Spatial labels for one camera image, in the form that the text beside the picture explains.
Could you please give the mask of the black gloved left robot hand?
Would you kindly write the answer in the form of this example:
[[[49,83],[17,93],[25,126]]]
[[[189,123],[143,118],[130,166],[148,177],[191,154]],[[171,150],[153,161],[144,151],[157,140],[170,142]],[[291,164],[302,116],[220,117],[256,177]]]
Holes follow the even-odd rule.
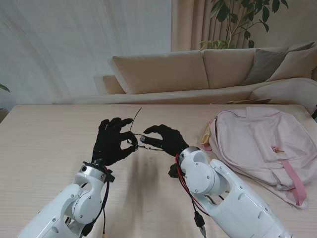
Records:
[[[101,121],[94,144],[92,162],[110,166],[125,159],[138,149],[138,141],[131,131],[121,133],[121,129],[133,121],[132,118],[113,118]]]

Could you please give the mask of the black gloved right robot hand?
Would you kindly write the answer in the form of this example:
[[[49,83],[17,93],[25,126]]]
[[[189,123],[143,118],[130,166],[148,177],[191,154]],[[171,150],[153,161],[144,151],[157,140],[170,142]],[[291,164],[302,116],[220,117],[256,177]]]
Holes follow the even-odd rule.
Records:
[[[173,157],[181,154],[182,151],[189,147],[178,130],[172,129],[164,124],[153,125],[144,131],[144,134],[150,133],[157,133],[162,137],[162,139],[142,135],[140,137],[140,141],[161,149]]]

